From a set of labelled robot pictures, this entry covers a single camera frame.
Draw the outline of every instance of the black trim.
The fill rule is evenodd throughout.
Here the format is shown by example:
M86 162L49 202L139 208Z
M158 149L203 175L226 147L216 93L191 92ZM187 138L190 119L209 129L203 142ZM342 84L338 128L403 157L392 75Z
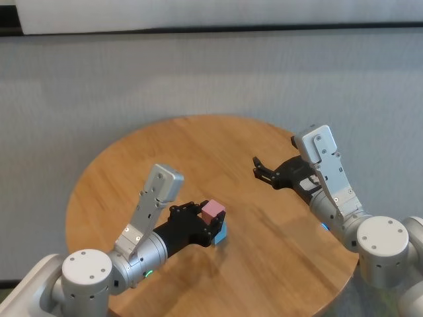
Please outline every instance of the black trim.
M219 32L261 32L261 31L295 31L295 30L338 30L357 28L422 28L423 22L375 22L375 23L337 23L337 24L269 24L251 26L204 26L184 28L150 28L146 30L100 32L100 33L219 33Z
M0 281L0 289L14 289L16 286L18 286L19 283L20 283L20 280L18 279Z
M22 36L18 11L14 5L0 5L0 36Z
M20 28L16 6L0 5L0 28Z

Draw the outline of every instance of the white wall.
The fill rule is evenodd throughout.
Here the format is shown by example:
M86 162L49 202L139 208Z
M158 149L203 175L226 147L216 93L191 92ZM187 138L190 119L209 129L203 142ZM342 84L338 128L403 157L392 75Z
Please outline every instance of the white wall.
M370 213L423 216L422 52L421 29L0 38L0 279L66 252L102 149L185 114L329 123Z

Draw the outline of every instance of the round wooden table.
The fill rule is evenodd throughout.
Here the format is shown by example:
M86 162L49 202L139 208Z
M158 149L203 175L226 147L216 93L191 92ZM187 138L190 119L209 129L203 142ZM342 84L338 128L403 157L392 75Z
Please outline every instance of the round wooden table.
M252 157L270 168L298 155L291 133L236 116L192 116L149 125L115 142L84 171L67 208L70 252L108 252L129 222L150 168L165 163L185 183L174 204L226 206L227 240L188 246L137 289L110 297L119 316L313 316L351 278L345 250L289 190L254 178ZM161 215L162 223L169 209Z

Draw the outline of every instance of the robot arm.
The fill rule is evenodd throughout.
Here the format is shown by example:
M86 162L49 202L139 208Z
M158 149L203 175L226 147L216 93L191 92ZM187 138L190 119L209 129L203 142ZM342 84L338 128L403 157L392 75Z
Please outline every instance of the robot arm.
M66 259L59 255L44 258L0 304L0 316L105 317L109 295L137 287L168 257L189 244L210 246L222 228L225 212L219 210L205 222L198 215L208 201L172 206L167 222L155 228L161 211L175 199L183 180L171 167L156 164L130 223L112 251L105 254L86 249Z
M360 270L370 285L395 287L412 267L423 273L423 220L411 217L401 223L368 215L346 177L329 126L312 126L291 142L299 157L275 171L254 157L255 177L274 189L294 189L318 220L360 255ZM399 307L401 316L423 316L423 282L404 294Z

